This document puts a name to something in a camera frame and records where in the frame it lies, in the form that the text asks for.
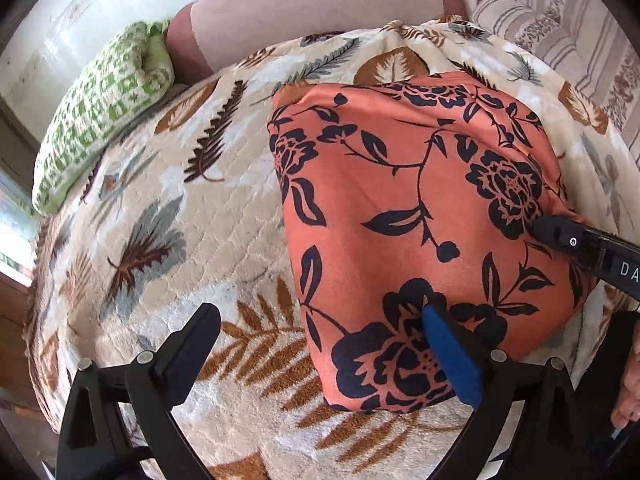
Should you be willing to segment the person's hand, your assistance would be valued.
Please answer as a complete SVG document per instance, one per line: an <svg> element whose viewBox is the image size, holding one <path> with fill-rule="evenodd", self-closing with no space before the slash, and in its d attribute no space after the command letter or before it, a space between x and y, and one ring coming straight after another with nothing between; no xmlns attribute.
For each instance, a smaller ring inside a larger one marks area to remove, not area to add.
<svg viewBox="0 0 640 480"><path fill-rule="evenodd" d="M634 326L631 349L626 361L620 394L612 411L611 422L615 429L624 429L640 417L640 324Z"/></svg>

